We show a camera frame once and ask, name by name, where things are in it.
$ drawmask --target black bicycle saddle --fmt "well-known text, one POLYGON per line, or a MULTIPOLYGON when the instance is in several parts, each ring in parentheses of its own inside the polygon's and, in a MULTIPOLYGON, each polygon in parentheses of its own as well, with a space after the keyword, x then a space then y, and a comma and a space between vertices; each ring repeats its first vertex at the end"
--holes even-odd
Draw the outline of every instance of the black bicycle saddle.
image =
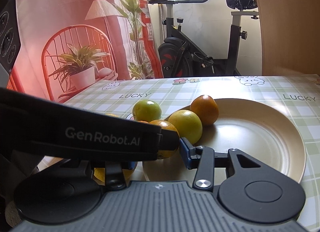
POLYGON ((258 7, 257 0, 226 0, 231 9, 251 10, 258 7))

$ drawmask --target white lampshade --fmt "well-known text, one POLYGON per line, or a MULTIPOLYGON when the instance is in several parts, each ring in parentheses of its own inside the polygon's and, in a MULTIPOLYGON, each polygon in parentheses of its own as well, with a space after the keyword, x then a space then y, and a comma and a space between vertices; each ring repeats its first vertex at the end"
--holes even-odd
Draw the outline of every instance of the white lampshade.
POLYGON ((87 16, 85 17, 85 20, 107 17, 111 15, 121 16, 118 10, 106 0, 94 0, 90 6, 87 16))

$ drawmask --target cartoon bunny print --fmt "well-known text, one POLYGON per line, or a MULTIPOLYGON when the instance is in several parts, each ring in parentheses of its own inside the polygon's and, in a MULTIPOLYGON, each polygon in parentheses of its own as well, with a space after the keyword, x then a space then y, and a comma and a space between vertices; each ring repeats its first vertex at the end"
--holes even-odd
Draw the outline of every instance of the cartoon bunny print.
POLYGON ((112 89, 112 88, 116 88, 117 86, 120 85, 120 82, 111 82, 107 85, 105 85, 102 90, 106 90, 106 89, 112 89))
POLYGON ((249 76, 249 77, 242 77, 242 76, 236 76, 235 78, 240 80, 240 83, 243 85, 263 85, 264 80, 259 79, 258 76, 249 76))

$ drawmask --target white wall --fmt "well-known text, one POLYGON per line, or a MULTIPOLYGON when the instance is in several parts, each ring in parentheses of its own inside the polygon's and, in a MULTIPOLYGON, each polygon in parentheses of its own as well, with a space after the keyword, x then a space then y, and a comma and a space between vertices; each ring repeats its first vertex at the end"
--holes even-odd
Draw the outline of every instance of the white wall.
MULTIPOLYGON (((226 59, 230 37, 232 16, 226 0, 209 0, 206 3, 176 4, 173 6, 174 18, 184 18, 182 32, 193 40, 207 55, 226 59)), ((151 10, 155 38, 159 37, 159 22, 151 10)), ((261 32, 259 20, 243 16, 241 30, 248 32, 246 40, 240 40, 237 69, 241 75, 261 75, 261 32)))

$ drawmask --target checkered tablecloth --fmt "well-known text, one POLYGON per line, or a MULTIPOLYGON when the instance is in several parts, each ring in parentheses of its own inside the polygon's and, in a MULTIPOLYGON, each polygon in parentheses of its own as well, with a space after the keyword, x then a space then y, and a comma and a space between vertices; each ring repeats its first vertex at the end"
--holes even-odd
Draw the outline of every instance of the checkered tablecloth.
POLYGON ((134 81, 99 81, 66 102, 100 113, 132 117, 140 99, 159 103, 163 119, 207 94, 216 98, 242 98, 269 105, 286 115, 298 128, 307 150, 302 186, 307 195, 298 219, 309 231, 320 228, 320 77, 201 77, 134 81))

